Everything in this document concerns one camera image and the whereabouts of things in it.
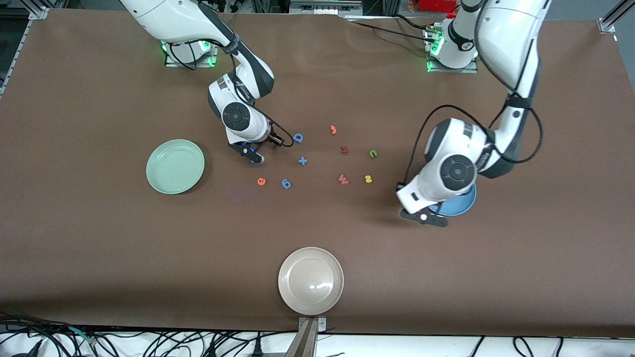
white plate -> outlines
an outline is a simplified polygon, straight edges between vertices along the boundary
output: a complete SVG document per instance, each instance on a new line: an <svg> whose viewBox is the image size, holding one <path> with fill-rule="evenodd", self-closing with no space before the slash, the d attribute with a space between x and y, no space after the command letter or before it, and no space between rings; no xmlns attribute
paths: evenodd
<svg viewBox="0 0 635 357"><path fill-rule="evenodd" d="M344 289L344 273L326 250L309 246L291 253L278 274L284 302L303 315L319 315L335 305Z"/></svg>
<svg viewBox="0 0 635 357"><path fill-rule="evenodd" d="M201 149L189 140L170 140L157 147L145 167L150 185L165 194L177 194L191 189L203 176L205 157Z"/></svg>

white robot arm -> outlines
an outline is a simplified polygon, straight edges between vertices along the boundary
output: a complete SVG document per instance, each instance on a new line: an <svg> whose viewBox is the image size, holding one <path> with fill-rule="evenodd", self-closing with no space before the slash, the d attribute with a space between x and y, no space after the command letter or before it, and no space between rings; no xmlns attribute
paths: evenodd
<svg viewBox="0 0 635 357"><path fill-rule="evenodd" d="M212 111L225 125L229 146L254 163L264 157L257 151L267 141L278 146L283 139L271 120L253 104L269 94L274 75L269 66L245 45L215 11L191 0L121 0L135 20L154 38L167 43L205 40L217 44L240 63L209 86Z"/></svg>
<svg viewBox="0 0 635 357"><path fill-rule="evenodd" d="M425 146L427 163L408 184L398 186L397 197L406 211L402 218L425 223L432 216L438 223L427 207L465 194L477 173L493 179L513 169L533 107L540 75L537 37L550 4L551 0L485 0L476 22L476 49L509 90L500 126L483 130L455 118L438 124Z"/></svg>

green plate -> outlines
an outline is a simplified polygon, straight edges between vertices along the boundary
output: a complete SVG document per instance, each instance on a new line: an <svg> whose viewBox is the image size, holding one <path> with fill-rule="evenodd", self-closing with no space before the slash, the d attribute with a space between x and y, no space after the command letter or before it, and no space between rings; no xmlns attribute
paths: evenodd
<svg viewBox="0 0 635 357"><path fill-rule="evenodd" d="M170 140L157 147L145 167L150 185L165 194L185 192L201 179L205 157L189 140Z"/></svg>

blue bowl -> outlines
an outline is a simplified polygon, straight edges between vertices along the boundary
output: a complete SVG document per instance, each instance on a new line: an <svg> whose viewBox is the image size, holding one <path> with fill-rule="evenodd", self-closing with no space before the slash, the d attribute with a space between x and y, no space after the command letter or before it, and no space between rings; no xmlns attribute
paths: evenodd
<svg viewBox="0 0 635 357"><path fill-rule="evenodd" d="M439 214L448 217L462 215L472 208L474 201L476 201L476 184L472 185L465 194L444 201ZM432 212L436 213L438 209L438 205L430 206Z"/></svg>

brown tablecloth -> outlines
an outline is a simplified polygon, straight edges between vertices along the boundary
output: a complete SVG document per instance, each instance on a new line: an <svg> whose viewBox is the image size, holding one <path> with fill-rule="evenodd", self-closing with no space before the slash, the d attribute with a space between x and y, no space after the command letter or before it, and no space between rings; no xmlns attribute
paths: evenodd
<svg viewBox="0 0 635 357"><path fill-rule="evenodd" d="M2 308L77 324L291 330L278 269L320 246L344 269L325 314L337 332L635 337L635 96L613 36L594 22L544 24L542 151L479 177L474 207L440 229L400 220L394 186L431 109L456 104L486 123L499 110L505 90L483 66L428 73L421 42L334 16L231 25L276 75L258 106L304 135L263 148L260 166L227 147L207 104L225 55L213 69L165 68L123 11L51 10L34 23L0 100ZM448 116L467 119L434 122ZM524 153L535 133L529 122ZM145 164L174 138L199 144L206 169L191 192L167 196Z"/></svg>

